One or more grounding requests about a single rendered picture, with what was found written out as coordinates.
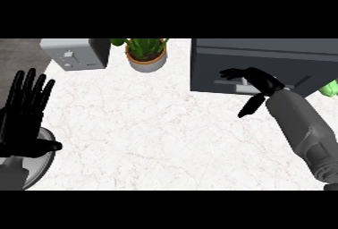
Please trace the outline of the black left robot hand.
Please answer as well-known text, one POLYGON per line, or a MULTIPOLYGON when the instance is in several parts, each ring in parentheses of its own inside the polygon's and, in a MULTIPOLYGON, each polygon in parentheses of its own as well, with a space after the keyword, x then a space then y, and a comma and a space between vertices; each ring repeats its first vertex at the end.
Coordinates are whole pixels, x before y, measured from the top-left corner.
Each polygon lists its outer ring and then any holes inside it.
POLYGON ((18 71, 0 109, 0 157, 37 158, 62 149, 61 142, 39 138, 55 83, 45 74, 36 76, 34 68, 18 71))

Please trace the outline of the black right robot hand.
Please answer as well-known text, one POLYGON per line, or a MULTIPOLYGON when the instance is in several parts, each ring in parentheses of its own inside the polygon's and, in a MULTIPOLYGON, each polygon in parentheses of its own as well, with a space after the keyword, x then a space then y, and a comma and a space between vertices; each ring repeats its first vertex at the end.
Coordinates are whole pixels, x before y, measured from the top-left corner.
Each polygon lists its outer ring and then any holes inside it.
POLYGON ((220 77, 228 81, 244 78, 259 90, 259 93, 248 99, 242 110, 240 111, 238 117, 242 118, 251 115, 262 104, 266 101, 266 97, 271 97, 279 90, 285 88, 282 82, 265 71, 256 67, 247 69, 231 68, 219 72, 220 77))

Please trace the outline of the dark grey drawer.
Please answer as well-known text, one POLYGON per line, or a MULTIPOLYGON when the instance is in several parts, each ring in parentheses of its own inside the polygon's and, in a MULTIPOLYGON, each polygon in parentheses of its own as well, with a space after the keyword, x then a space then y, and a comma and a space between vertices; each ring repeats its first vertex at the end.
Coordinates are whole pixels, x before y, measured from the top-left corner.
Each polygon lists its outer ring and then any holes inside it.
POLYGON ((302 96, 338 79, 338 38, 195 38, 191 53, 191 90, 225 94, 232 85, 219 72, 256 67, 302 96))

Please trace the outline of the green cup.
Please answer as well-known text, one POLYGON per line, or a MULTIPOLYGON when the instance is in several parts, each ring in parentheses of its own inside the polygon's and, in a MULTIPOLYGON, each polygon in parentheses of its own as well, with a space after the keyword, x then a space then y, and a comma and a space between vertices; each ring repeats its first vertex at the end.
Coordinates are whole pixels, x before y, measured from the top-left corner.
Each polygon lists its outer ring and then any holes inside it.
POLYGON ((328 83, 321 89, 319 92, 327 97, 334 97, 338 95, 338 81, 328 83))

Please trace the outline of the grey round plate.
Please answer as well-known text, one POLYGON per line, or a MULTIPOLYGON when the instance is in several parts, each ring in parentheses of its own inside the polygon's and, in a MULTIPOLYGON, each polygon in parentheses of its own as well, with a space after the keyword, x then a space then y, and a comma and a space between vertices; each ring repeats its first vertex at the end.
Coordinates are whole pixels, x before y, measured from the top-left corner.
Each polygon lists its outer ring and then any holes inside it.
POLYGON ((51 168, 51 165, 55 161, 57 152, 51 151, 42 157, 28 158, 23 160, 23 166, 30 171, 30 175, 23 186, 24 190, 28 190, 30 187, 42 180, 45 174, 51 168))

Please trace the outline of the grey toaster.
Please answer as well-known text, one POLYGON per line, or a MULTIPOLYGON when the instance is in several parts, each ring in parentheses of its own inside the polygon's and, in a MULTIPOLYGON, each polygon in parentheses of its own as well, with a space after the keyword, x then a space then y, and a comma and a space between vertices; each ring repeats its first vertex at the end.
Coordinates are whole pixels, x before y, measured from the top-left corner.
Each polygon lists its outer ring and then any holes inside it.
POLYGON ((108 38, 43 38, 40 47, 65 71, 107 68, 108 38))

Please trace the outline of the green potted plant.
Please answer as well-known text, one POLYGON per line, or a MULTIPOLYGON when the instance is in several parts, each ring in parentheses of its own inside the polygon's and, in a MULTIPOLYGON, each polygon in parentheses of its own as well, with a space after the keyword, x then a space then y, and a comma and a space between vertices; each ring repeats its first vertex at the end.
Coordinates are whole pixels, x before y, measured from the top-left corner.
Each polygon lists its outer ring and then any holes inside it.
POLYGON ((167 38, 113 38, 116 47, 126 46, 126 56, 138 72, 155 72, 169 58, 167 38))

